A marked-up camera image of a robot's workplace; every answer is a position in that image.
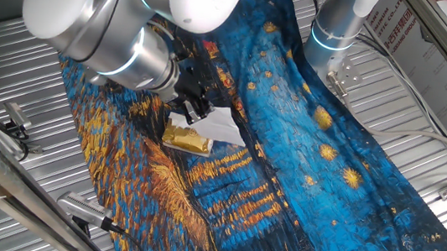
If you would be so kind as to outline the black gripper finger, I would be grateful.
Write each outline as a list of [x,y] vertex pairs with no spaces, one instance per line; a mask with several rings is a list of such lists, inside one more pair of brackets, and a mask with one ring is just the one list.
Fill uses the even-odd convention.
[[212,103],[206,99],[201,97],[198,101],[198,109],[197,113],[199,117],[206,118],[209,113],[211,113],[214,110],[214,106]]
[[201,116],[188,100],[183,101],[183,110],[185,113],[186,122],[188,124],[197,123],[201,120]]

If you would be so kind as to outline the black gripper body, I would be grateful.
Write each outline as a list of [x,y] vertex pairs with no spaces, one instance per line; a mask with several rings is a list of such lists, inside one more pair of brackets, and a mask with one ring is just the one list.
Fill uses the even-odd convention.
[[174,51],[169,56],[171,71],[167,79],[165,101],[169,105],[183,107],[183,101],[188,100],[197,111],[199,99],[206,98],[205,88],[193,65],[180,64],[181,61],[187,63],[187,59],[184,52]]

